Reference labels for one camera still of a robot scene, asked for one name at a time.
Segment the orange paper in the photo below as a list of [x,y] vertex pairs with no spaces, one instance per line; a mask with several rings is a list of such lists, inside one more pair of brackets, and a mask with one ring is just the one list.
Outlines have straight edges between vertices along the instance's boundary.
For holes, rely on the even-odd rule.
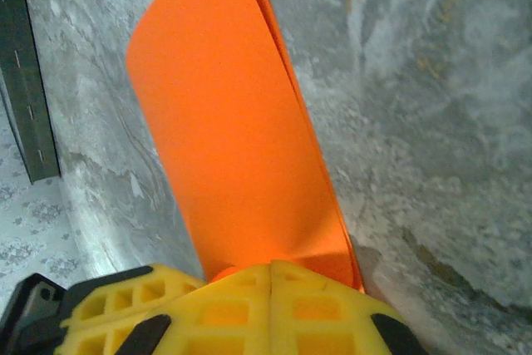
[[269,0],[155,0],[127,69],[208,279],[286,259],[363,289]]

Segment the gray stone texture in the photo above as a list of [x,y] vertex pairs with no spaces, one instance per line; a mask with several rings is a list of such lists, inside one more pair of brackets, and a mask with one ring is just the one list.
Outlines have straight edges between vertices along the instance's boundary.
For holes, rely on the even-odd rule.
[[[200,275],[124,68],[151,0],[28,1],[88,274]],[[431,353],[532,353],[532,0],[272,3],[370,293]]]

